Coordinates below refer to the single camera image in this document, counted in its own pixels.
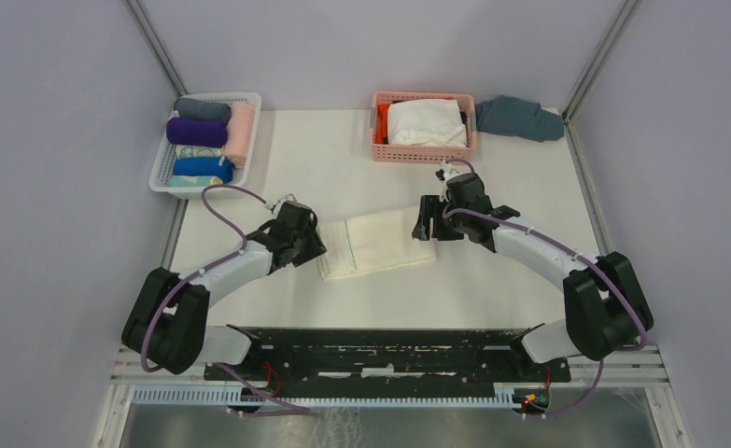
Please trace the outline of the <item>purple towel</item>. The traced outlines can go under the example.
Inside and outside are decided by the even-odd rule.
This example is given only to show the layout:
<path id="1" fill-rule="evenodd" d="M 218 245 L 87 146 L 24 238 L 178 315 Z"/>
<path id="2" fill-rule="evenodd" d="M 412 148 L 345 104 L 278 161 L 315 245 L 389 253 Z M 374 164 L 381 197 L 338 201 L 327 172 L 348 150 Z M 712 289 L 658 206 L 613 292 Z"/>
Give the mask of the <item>purple towel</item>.
<path id="1" fill-rule="evenodd" d="M 228 141 L 227 124 L 219 120 L 173 117 L 165 127 L 170 143 L 199 147 L 223 147 Z"/>

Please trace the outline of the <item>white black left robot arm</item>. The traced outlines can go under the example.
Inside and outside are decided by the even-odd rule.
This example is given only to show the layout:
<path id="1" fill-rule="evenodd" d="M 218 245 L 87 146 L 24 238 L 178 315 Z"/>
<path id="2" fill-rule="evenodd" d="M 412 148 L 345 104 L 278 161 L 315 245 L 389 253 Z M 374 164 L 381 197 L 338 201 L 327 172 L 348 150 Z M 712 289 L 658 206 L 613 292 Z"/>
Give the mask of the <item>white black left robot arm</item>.
<path id="1" fill-rule="evenodd" d="M 210 308 L 251 282 L 324 255 L 327 248 L 317 214 L 294 200 L 278 205 L 275 217 L 240 237 L 230 254 L 191 272 L 159 267 L 146 276 L 121 334 L 144 371 L 179 374 L 205 358 L 226 363 L 243 380 L 260 373 L 263 356 L 250 346 L 250 337 L 237 329 L 209 329 Z"/>

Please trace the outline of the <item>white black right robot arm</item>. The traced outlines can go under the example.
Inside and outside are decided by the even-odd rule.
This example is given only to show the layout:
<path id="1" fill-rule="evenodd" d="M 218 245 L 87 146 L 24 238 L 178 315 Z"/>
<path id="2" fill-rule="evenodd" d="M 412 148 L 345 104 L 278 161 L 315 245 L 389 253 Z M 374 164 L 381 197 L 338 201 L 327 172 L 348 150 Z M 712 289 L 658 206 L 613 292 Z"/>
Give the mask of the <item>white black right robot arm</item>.
<path id="1" fill-rule="evenodd" d="M 563 318 L 511 341 L 508 366 L 515 378 L 531 381 L 554 359 L 580 355 L 601 361 L 647 343 L 654 318 L 625 255 L 588 254 L 538 231 L 510 206 L 494 206 L 475 172 L 443 167 L 435 175 L 443 190 L 422 196 L 413 239 L 468 240 L 519 262 L 563 295 Z"/>

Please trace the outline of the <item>cream towel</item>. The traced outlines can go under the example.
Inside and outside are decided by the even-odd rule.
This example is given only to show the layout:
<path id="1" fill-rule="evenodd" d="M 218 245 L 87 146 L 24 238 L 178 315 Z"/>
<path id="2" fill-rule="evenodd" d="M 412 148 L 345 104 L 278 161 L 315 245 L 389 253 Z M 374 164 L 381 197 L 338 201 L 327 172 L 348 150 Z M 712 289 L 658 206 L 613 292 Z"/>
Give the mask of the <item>cream towel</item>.
<path id="1" fill-rule="evenodd" d="M 437 259 L 434 243 L 412 238 L 418 212 L 413 207 L 321 223 L 327 252 L 318 261 L 324 280 L 393 270 Z"/>

